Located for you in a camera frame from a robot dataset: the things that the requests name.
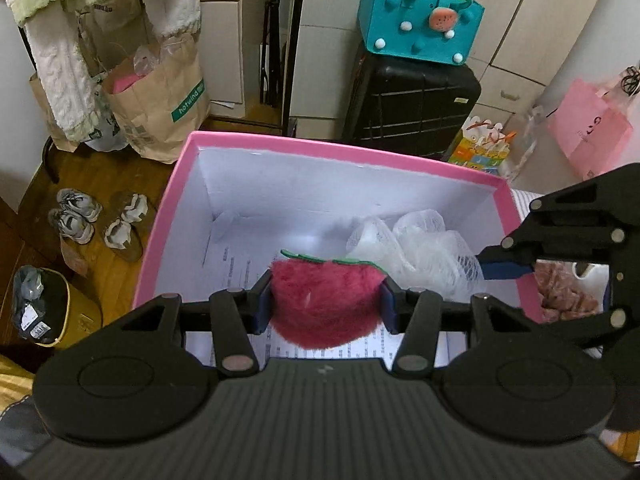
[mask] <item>white wardrobe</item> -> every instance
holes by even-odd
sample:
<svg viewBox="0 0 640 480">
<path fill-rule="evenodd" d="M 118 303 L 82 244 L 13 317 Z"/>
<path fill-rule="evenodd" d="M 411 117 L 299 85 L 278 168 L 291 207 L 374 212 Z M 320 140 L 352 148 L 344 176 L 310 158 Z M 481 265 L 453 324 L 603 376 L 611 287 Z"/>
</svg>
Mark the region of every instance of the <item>white wardrobe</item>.
<svg viewBox="0 0 640 480">
<path fill-rule="evenodd" d="M 298 136 L 340 136 L 360 33 L 360 0 L 303 0 L 290 116 Z M 569 54 L 597 0 L 477 0 L 486 7 L 469 67 L 482 85 L 474 111 L 505 121 L 527 110 Z"/>
<path fill-rule="evenodd" d="M 212 101 L 210 112 L 244 117 L 259 97 L 260 43 L 266 0 L 200 1 L 202 30 L 198 52 Z"/>
</svg>

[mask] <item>colorful gift bag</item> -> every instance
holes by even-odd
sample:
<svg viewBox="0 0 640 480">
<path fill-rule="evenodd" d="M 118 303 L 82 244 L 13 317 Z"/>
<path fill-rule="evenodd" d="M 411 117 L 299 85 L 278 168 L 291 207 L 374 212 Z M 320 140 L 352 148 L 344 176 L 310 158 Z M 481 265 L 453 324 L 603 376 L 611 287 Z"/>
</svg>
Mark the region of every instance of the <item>colorful gift bag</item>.
<svg viewBox="0 0 640 480">
<path fill-rule="evenodd" d="M 501 130 L 501 124 L 494 126 L 489 121 L 480 121 L 477 116 L 467 118 L 447 161 L 498 176 L 498 166 L 510 152 L 508 138 Z"/>
<path fill-rule="evenodd" d="M 549 131 L 583 179 L 611 170 L 633 133 L 627 115 L 637 98 L 620 89 L 622 77 L 601 86 L 575 80 L 548 122 Z"/>
</svg>

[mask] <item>sneaker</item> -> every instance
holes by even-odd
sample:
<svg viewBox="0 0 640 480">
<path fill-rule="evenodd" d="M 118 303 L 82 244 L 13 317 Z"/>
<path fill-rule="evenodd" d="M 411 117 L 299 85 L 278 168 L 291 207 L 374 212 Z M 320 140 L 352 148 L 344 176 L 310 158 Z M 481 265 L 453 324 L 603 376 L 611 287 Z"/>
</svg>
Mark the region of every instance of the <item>sneaker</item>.
<svg viewBox="0 0 640 480">
<path fill-rule="evenodd" d="M 65 238 L 83 245 L 94 235 L 94 226 L 80 214 L 70 209 L 52 209 L 48 215 L 49 224 Z"/>
<path fill-rule="evenodd" d="M 139 234 L 151 231 L 156 220 L 156 208 L 146 195 L 118 191 L 111 197 L 110 205 L 114 211 L 121 212 L 120 218 L 132 224 Z"/>
<path fill-rule="evenodd" d="M 126 262 L 136 262 L 142 257 L 142 244 L 129 222 L 119 216 L 107 223 L 102 231 L 104 244 Z"/>
<path fill-rule="evenodd" d="M 66 187 L 56 195 L 56 199 L 62 209 L 68 209 L 84 216 L 89 222 L 98 219 L 102 206 L 87 193 Z"/>
</svg>

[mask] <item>trash bin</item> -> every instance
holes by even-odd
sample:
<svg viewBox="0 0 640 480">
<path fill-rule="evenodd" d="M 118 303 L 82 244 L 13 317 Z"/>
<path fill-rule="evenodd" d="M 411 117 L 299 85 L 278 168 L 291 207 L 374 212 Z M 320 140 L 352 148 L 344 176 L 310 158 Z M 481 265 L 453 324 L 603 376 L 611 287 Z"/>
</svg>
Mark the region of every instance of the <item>trash bin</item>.
<svg viewBox="0 0 640 480">
<path fill-rule="evenodd" d="M 100 307 L 59 272 L 23 266 L 14 276 L 12 321 L 45 348 L 68 348 L 102 326 Z"/>
</svg>

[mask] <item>brown paper bag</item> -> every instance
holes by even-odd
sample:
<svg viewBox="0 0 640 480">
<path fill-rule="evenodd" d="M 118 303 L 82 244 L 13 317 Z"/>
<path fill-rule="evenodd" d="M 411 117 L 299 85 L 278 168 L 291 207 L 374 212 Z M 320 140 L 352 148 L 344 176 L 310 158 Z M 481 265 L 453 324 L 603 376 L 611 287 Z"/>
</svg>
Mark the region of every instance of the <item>brown paper bag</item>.
<svg viewBox="0 0 640 480">
<path fill-rule="evenodd" d="M 187 136 L 209 114 L 197 47 L 190 34 L 179 41 L 176 52 L 125 91 L 113 94 L 113 84 L 134 73 L 133 56 L 109 72 L 102 84 L 133 148 L 145 158 L 167 164 L 178 159 Z M 149 49 L 159 55 L 159 45 L 150 45 Z"/>
<path fill-rule="evenodd" d="M 42 110 L 42 116 L 47 123 L 47 130 L 49 130 L 49 135 L 51 136 L 53 143 L 56 145 L 56 148 L 63 152 L 73 153 L 78 147 L 78 142 L 68 140 L 65 137 L 65 133 L 56 124 L 56 120 L 53 117 L 53 111 L 51 110 L 49 101 L 47 101 L 47 95 L 44 93 L 44 88 L 42 88 L 37 74 L 33 74 L 29 78 L 29 85 L 31 86 L 33 96 L 36 98 L 36 101 L 40 106 L 40 110 Z"/>
</svg>

